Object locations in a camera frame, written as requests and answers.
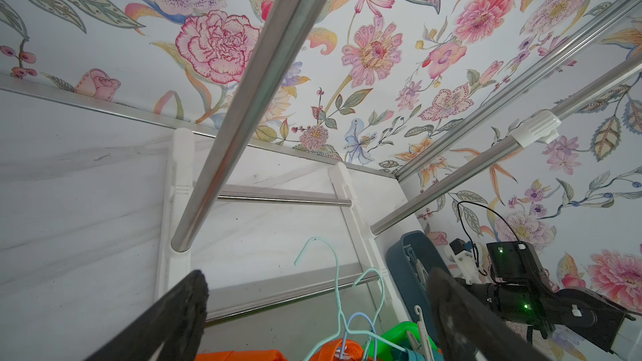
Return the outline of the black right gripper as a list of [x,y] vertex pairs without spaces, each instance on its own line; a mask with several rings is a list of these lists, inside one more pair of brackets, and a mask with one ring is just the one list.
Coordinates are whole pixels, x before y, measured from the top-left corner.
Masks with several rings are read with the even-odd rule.
[[466,290],[506,321],[538,324],[538,307],[526,287],[486,283],[466,285]]

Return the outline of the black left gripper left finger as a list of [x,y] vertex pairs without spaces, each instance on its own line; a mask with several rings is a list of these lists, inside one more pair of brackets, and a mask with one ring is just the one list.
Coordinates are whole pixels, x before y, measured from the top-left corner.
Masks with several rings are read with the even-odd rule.
[[194,360],[204,333],[208,287],[195,270],[89,360]]

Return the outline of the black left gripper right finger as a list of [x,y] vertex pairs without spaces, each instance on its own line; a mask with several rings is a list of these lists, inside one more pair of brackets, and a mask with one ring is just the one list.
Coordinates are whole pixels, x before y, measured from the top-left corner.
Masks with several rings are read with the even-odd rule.
[[528,361],[547,357],[485,308],[454,277],[439,268],[429,272],[427,297],[445,360]]

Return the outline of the orange garment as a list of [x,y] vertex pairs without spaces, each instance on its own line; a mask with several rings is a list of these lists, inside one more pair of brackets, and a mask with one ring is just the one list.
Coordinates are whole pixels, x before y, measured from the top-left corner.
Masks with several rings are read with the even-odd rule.
[[[347,339],[344,344],[343,357],[340,356],[341,339],[336,339],[324,344],[319,351],[313,354],[310,361],[337,361],[337,360],[372,360],[364,357],[365,352],[360,344]],[[260,351],[226,351],[209,354],[198,354],[195,361],[287,361],[285,356],[277,350]]]

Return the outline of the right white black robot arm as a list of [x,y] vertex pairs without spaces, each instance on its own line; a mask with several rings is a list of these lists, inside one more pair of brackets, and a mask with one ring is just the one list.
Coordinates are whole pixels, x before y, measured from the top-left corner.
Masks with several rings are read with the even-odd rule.
[[639,256],[603,250],[592,255],[583,272],[565,256],[555,286],[538,254],[553,242],[556,228],[536,210],[494,217],[497,237],[484,250],[452,242],[454,259],[472,259],[459,280],[469,294],[501,319],[538,331],[544,339],[565,327],[622,360],[641,358]]

